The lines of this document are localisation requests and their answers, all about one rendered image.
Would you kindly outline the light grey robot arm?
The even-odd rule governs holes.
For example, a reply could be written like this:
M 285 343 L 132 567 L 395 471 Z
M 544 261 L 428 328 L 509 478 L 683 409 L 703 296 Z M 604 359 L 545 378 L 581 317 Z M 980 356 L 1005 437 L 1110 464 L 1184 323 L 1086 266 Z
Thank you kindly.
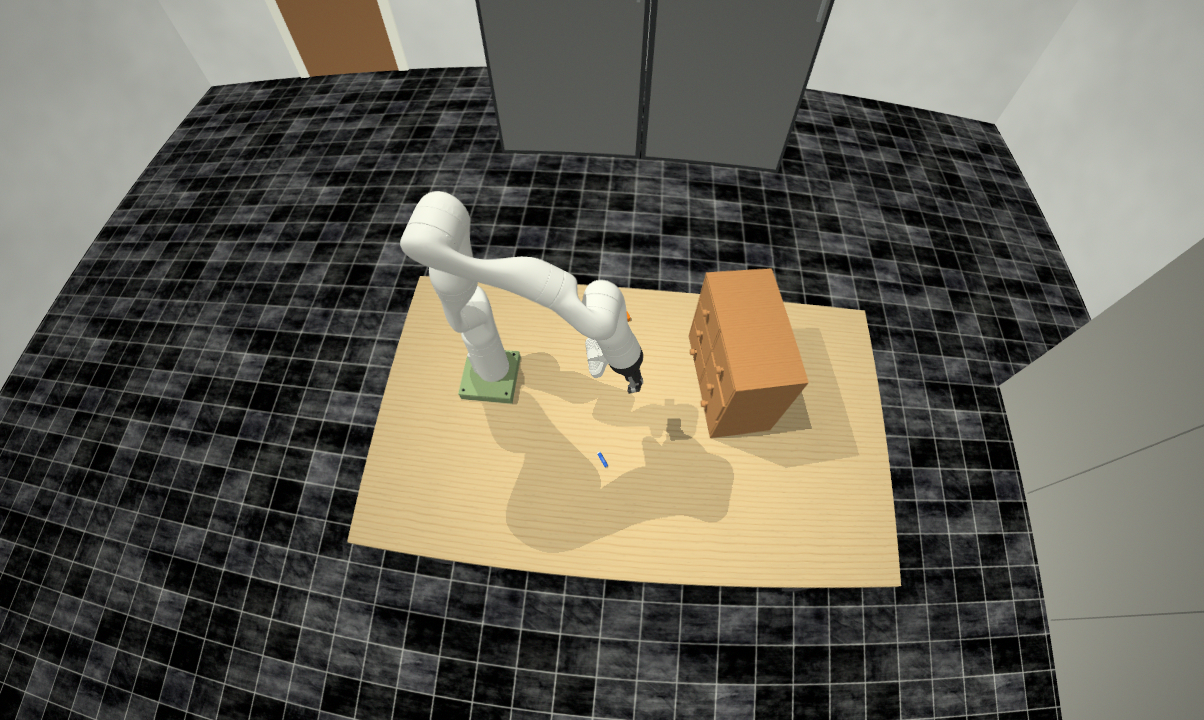
M 607 365 L 628 368 L 641 356 L 616 284 L 594 281 L 580 301 L 574 275 L 550 262 L 537 258 L 473 258 L 468 209 L 450 193 L 430 191 L 417 203 L 400 246 L 407 258 L 429 266 L 430 283 L 445 307 L 448 325 L 461 334 L 471 368 L 483 380 L 502 379 L 509 372 L 509 359 L 494 324 L 491 302 L 478 282 L 541 303 L 588 336 L 588 366 L 594 378 L 600 378 Z

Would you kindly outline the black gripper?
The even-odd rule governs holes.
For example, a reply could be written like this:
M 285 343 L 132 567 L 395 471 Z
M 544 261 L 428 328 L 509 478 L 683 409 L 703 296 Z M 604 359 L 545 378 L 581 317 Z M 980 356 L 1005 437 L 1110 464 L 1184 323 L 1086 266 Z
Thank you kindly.
M 610 368 L 614 370 L 614 372 L 616 372 L 619 374 L 624 374 L 625 379 L 628 380 L 628 395 L 630 395 L 630 393 L 641 393 L 641 386 L 642 386 L 642 384 L 644 384 L 642 374 L 641 374 L 641 364 L 642 362 L 643 362 L 643 352 L 642 352 L 642 348 L 641 348 L 641 356 L 639 356 L 639 359 L 637 360 L 637 362 L 635 362 L 633 365 L 628 366 L 628 368 L 614 368 L 614 366 L 610 366 Z M 637 379 L 637 380 L 635 380 L 635 379 Z

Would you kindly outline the orange-brown wooden chest of drawers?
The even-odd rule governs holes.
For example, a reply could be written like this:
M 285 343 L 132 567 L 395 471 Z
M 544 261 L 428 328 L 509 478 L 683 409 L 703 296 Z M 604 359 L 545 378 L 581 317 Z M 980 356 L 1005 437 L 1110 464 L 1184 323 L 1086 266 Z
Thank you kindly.
M 706 278 L 734 384 L 710 438 L 771 430 L 809 383 L 774 272 L 707 272 Z

